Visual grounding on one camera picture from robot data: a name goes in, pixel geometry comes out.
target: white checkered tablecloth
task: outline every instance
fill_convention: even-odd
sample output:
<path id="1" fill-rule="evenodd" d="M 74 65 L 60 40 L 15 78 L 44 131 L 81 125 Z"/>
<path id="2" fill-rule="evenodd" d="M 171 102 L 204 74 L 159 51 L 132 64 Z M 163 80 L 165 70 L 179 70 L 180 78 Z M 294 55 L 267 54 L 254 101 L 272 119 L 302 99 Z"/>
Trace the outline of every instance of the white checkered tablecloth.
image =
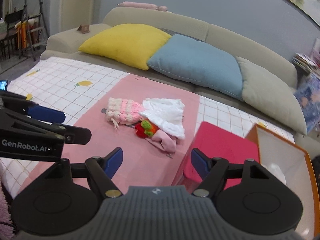
<path id="1" fill-rule="evenodd" d="M 41 106 L 63 111 L 64 124 L 73 125 L 128 73 L 72 59 L 41 60 L 28 73 L 12 81 L 8 90 L 31 98 Z M 293 141 L 285 130 L 236 108 L 200 96 L 195 133 L 207 121 L 244 137 L 256 122 Z M 0 158 L 1 181 L 15 197 L 36 161 Z"/>

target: sofa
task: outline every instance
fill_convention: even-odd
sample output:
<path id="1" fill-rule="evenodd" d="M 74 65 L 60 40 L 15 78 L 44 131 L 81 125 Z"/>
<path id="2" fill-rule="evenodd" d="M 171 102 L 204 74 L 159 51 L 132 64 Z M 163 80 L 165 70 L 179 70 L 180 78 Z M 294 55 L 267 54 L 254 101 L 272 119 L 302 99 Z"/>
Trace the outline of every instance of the sofa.
<path id="1" fill-rule="evenodd" d="M 141 8 L 114 8 L 106 15 L 101 24 L 90 25 L 90 32 L 86 34 L 81 34 L 76 29 L 71 29 L 50 36 L 47 42 L 46 51 L 41 55 L 41 59 L 47 59 L 51 56 L 70 58 L 143 76 L 233 106 L 249 114 L 255 115 L 256 117 L 265 119 L 292 134 L 296 134 L 293 129 L 274 120 L 249 104 L 216 90 L 176 80 L 156 72 L 153 69 L 144 71 L 129 67 L 106 57 L 89 55 L 78 51 L 78 48 L 84 41 L 97 33 L 113 26 L 126 23 L 151 25 L 204 41 L 218 49 L 228 52 L 234 57 L 245 58 L 256 65 L 265 68 L 285 82 L 291 88 L 292 93 L 296 90 L 296 68 L 288 60 L 261 44 L 225 28 L 198 19 L 169 12 Z"/>

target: chair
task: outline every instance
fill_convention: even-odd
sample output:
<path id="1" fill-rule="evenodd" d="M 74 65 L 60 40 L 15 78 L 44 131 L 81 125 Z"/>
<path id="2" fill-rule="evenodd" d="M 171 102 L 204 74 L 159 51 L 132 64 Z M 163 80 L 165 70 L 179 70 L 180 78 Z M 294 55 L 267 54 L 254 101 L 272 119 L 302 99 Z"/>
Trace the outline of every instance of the chair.
<path id="1" fill-rule="evenodd" d="M 15 11 L 13 13 L 9 13 L 5 15 L 4 21 L 7 23 L 7 35 L 6 37 L 2 40 L 2 47 L 4 47 L 4 53 L 5 53 L 5 48 L 8 47 L 8 54 L 10 58 L 10 44 L 12 46 L 12 41 L 14 40 L 15 42 L 15 47 L 18 49 L 18 35 L 17 35 L 17 30 L 14 28 L 15 25 L 21 21 L 23 15 L 23 10 L 20 11 Z"/>

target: pink and white knitted item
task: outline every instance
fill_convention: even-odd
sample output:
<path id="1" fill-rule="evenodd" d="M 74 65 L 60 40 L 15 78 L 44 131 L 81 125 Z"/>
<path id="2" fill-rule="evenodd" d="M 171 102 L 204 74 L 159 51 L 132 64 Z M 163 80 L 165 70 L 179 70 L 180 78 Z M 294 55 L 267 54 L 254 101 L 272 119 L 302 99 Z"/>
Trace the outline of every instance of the pink and white knitted item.
<path id="1" fill-rule="evenodd" d="M 119 128 L 118 123 L 132 125 L 143 119 L 139 114 L 143 110 L 141 104 L 131 99 L 109 98 L 106 119 L 112 121 L 115 128 Z"/>

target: phone screen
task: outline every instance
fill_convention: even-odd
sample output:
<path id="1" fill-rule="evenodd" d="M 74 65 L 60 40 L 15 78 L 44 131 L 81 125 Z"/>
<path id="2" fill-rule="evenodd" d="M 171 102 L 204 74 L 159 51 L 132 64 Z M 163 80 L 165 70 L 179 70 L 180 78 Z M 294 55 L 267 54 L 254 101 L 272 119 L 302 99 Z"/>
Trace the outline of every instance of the phone screen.
<path id="1" fill-rule="evenodd" d="M 0 89 L 1 90 L 7 90 L 8 81 L 7 80 L 1 80 L 0 81 Z"/>

